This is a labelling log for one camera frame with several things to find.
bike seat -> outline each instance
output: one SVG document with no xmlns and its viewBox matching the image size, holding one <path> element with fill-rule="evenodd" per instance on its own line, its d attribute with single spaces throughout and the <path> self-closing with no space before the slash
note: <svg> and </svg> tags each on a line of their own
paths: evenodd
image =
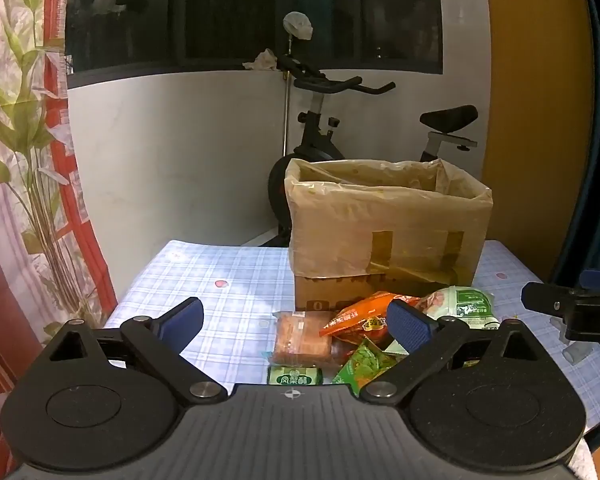
<svg viewBox="0 0 600 480">
<path fill-rule="evenodd" d="M 420 122 L 442 134 L 451 134 L 462 130 L 478 118 L 478 110 L 473 105 L 464 105 L 447 110 L 426 112 L 420 116 Z"/>
</svg>

blue and white checkered tablecloth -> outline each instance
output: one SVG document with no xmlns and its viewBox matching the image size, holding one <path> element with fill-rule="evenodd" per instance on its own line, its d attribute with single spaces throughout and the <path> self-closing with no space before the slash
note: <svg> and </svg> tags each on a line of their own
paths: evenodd
<svg viewBox="0 0 600 480">
<path fill-rule="evenodd" d="M 592 428 L 600 422 L 600 346 L 578 365 L 568 364 L 549 318 L 520 302 L 530 281 L 538 279 L 501 243 L 485 243 L 474 285 L 495 296 L 500 320 L 517 316 L 534 332 L 579 393 Z M 135 279 L 106 326 L 133 316 L 158 317 L 190 296 L 202 300 L 205 322 L 182 356 L 229 391 L 235 383 L 265 383 L 263 355 L 273 350 L 276 337 L 272 313 L 294 309 L 287 250 L 169 242 Z"/>
</svg>

metal pole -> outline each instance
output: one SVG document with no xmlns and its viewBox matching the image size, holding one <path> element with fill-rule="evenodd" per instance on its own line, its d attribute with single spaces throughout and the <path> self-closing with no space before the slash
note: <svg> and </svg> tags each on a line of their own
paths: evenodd
<svg viewBox="0 0 600 480">
<path fill-rule="evenodd" d="M 289 47 L 288 54 L 291 56 L 291 43 L 293 41 L 293 36 L 289 35 Z M 286 155 L 286 145 L 288 143 L 289 138 L 289 107 L 291 103 L 291 74 L 287 71 L 282 73 L 282 79 L 286 81 L 285 87 L 285 134 L 282 140 L 282 156 Z"/>
</svg>

orange snack bag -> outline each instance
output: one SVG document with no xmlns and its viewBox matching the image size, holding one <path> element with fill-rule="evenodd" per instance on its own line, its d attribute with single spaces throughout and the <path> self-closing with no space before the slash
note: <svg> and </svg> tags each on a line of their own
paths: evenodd
<svg viewBox="0 0 600 480">
<path fill-rule="evenodd" d="M 318 333 L 320 336 L 331 335 L 355 345 L 362 343 L 366 336 L 375 344 L 379 344 L 389 333 L 385 318 L 387 307 L 392 300 L 403 300 L 415 306 L 420 298 L 376 292 L 366 300 L 341 310 Z"/>
</svg>

pink curtain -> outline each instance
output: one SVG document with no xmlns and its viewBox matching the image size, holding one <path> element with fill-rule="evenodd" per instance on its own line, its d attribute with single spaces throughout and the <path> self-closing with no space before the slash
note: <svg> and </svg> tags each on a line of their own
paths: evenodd
<svg viewBox="0 0 600 480">
<path fill-rule="evenodd" d="M 0 0 L 0 409 L 68 319 L 116 305 L 68 123 L 66 0 Z M 0 478 L 16 466 L 0 433 Z"/>
</svg>

